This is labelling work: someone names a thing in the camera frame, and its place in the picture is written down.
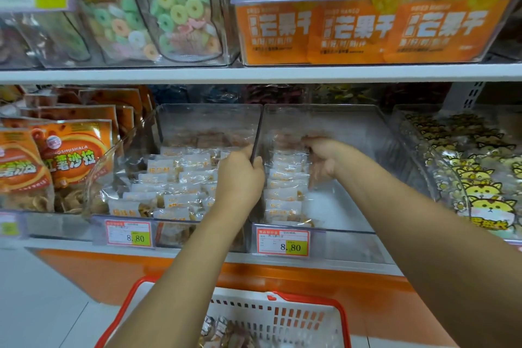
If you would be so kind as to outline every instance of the white shopping basket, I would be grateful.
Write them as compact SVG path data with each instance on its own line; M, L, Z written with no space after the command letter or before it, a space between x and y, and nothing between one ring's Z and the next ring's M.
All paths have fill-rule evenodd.
M145 277L134 284L114 322L95 348L105 346L156 280ZM216 287L207 315L215 319L226 317L248 330L261 344L278 342L288 347L351 348L346 314L332 299Z

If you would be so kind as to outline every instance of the hand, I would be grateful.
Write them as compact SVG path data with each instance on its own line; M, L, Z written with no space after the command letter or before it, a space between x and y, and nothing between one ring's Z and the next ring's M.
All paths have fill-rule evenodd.
M343 143L328 138L304 137L303 143L312 149L310 185L335 179L335 156Z
M236 210L245 218L258 202L265 185L263 159L256 157L250 163L253 146L232 152L219 162L218 187L216 202L219 206L232 211Z

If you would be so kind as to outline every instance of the store shelf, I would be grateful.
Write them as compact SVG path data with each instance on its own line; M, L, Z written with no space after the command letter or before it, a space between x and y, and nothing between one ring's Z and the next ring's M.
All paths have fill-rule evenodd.
M522 81L522 64L428 64L0 72L0 84L273 84Z

